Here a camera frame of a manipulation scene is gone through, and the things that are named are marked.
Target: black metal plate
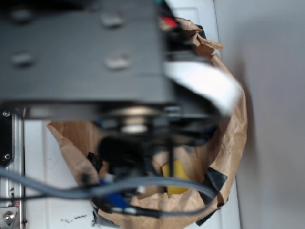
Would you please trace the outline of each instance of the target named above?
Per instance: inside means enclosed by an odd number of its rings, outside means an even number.
[[[5,115],[0,108],[0,165],[6,167],[14,159],[13,155],[13,118],[10,113]]]

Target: wire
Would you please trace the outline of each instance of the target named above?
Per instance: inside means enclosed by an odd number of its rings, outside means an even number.
[[[105,186],[93,186],[93,187],[79,187],[73,189],[58,189],[33,179],[27,178],[25,176],[20,176],[19,174],[9,172],[5,168],[0,167],[0,177],[5,177],[15,182],[21,183],[25,187],[32,188],[38,192],[41,192],[41,195],[29,196],[29,197],[20,197],[20,198],[0,198],[0,201],[16,201],[16,200],[29,200],[37,198],[46,198],[46,197],[57,197],[64,199],[90,199],[93,197],[102,197],[111,193],[118,193],[128,189],[137,188],[138,186],[177,186],[177,187],[186,187],[196,189],[199,192],[203,193],[207,197],[213,199],[216,194],[207,186],[203,186],[199,183],[183,180],[174,177],[140,177],[140,178],[131,178],[115,183],[111,183]],[[197,215],[206,210],[207,206],[190,212],[164,212],[159,211],[160,216],[173,217],[173,216],[192,216]]]

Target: brown paper bag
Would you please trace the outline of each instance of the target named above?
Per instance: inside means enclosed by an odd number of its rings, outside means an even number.
[[[194,31],[190,22],[185,23],[184,29]],[[231,73],[226,68],[220,57],[212,56],[214,49],[222,49],[222,45],[216,42],[203,40],[197,33],[191,37],[195,50],[200,55],[211,57],[212,64]],[[93,165],[87,159],[89,152],[97,153],[97,145],[104,137],[91,122],[51,122],[49,130],[59,142],[62,155],[72,172],[75,180],[81,185],[81,176],[85,172],[91,176],[90,182],[98,183],[107,171],[105,164],[97,174]],[[121,214],[108,214],[101,210],[98,214],[123,229],[182,229],[198,219],[214,212],[218,206],[227,202],[231,186],[244,151],[247,132],[247,111],[245,95],[243,93],[229,121],[221,123],[212,139],[204,146],[197,147],[194,152],[189,153],[183,147],[175,149],[175,158],[180,159],[188,177],[197,182],[202,182],[208,168],[213,168],[227,176],[222,189],[213,200],[209,208],[197,216],[191,217],[170,217],[170,218],[149,218],[125,216]],[[161,173],[161,166],[167,163],[165,152],[157,154],[153,159],[153,166]],[[155,187],[148,187],[145,195],[132,198],[131,204],[142,208],[159,209],[163,211],[191,211],[204,207],[204,202],[195,190],[188,190],[183,194],[174,194],[169,198],[167,193],[159,193]]]

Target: white surface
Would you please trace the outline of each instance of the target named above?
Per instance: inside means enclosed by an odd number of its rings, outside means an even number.
[[[231,76],[200,62],[170,61],[164,66],[167,77],[212,102],[223,116],[232,114],[242,91]]]
[[[243,229],[305,226],[305,1],[215,0],[225,64],[247,91]]]
[[[25,168],[26,175],[58,188],[76,187],[53,135],[43,121],[25,121]],[[26,189],[27,195],[35,192]],[[230,201],[217,211],[200,228],[239,229],[239,213],[236,185],[233,184]],[[93,207],[89,201],[61,199],[32,200],[27,203],[29,229],[86,229],[93,228]],[[186,229],[198,229],[194,223]]]

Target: white wall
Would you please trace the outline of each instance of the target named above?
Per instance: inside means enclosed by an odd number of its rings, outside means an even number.
[[[222,58],[248,96],[243,229],[305,228],[305,1],[215,0]]]

